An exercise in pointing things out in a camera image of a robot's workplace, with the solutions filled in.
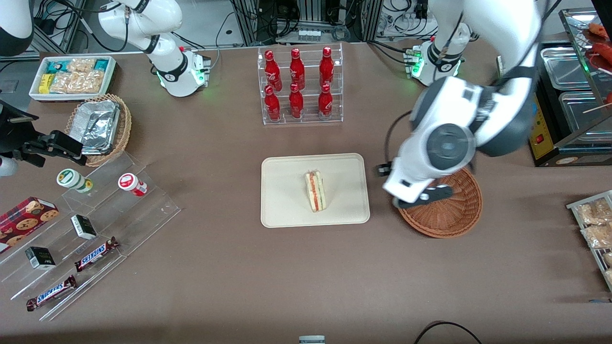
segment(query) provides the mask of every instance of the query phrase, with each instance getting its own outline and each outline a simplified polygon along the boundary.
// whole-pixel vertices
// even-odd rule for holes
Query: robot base
[[[461,64],[461,61],[458,61],[454,66],[448,64],[447,69],[442,65],[442,70],[436,70],[437,67],[427,58],[427,49],[431,44],[432,42],[424,42],[421,45],[413,46],[412,50],[404,53],[404,62],[407,63],[406,76],[409,79],[419,80],[425,86],[431,85],[440,78],[454,77],[459,72],[459,65]]]
[[[157,76],[162,86],[175,97],[187,97],[201,87],[208,87],[211,74],[211,60],[204,59],[192,51],[183,52],[187,57],[187,69],[174,82],[165,81],[159,73]]]

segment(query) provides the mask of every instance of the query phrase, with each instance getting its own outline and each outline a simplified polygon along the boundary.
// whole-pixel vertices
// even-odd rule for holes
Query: sandwich
[[[306,189],[310,199],[310,207],[313,212],[322,211],[327,207],[325,202],[325,191],[323,190],[323,178],[319,171],[309,171],[305,175]]]

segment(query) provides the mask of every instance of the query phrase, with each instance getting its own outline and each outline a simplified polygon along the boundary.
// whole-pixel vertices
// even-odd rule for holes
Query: coca-cola bottle
[[[297,83],[291,84],[291,94],[289,95],[289,105],[291,106],[291,115],[295,119],[302,118],[304,113],[304,97],[300,93],[300,87]]]
[[[334,62],[332,60],[332,49],[330,47],[323,48],[323,58],[319,65],[319,83],[321,87],[324,84],[332,84],[334,82]]]
[[[264,91],[266,92],[264,103],[266,103],[268,117],[270,117],[270,121],[278,122],[280,121],[280,103],[278,102],[278,97],[274,94],[274,90],[270,85],[266,85]]]
[[[274,60],[274,53],[272,50],[266,50],[264,56],[266,57],[266,79],[268,84],[275,91],[280,92],[283,89],[283,82],[280,81],[280,68],[278,68],[278,64]]]
[[[300,58],[300,49],[291,49],[291,65],[289,66],[291,72],[291,82],[296,83],[299,89],[306,87],[306,75],[304,73],[304,62]]]
[[[332,116],[332,102],[334,98],[329,93],[329,84],[321,86],[321,94],[319,95],[319,118],[326,121]]]

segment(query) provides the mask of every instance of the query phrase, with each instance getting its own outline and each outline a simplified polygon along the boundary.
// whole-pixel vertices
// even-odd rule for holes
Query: wicker basket
[[[462,168],[439,180],[453,189],[453,195],[426,206],[400,209],[401,216],[415,230],[432,237],[457,237],[476,225],[482,212],[482,194],[472,174]]]
[[[127,146],[127,142],[130,139],[130,130],[132,129],[132,115],[130,114],[130,109],[127,108],[123,100],[117,97],[114,94],[105,94],[100,97],[95,97],[92,99],[87,99],[87,103],[93,102],[101,102],[104,100],[112,100],[118,103],[121,106],[121,112],[119,113],[119,123],[117,124],[117,133],[115,134],[115,139],[113,143],[113,150],[107,155],[88,155],[87,156],[87,166],[89,167],[98,167],[105,163],[107,160],[112,158],[113,156],[121,153],[125,147]],[[70,119],[68,120],[68,125],[64,132],[68,134],[70,132],[70,128],[72,128],[72,121],[75,119],[75,114],[77,113],[77,109],[74,109]]]

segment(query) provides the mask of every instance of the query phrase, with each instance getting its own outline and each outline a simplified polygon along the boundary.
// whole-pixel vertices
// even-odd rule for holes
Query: aluminum foil container
[[[69,136],[83,144],[84,155],[106,155],[113,150],[121,107],[112,100],[84,103],[75,113]]]

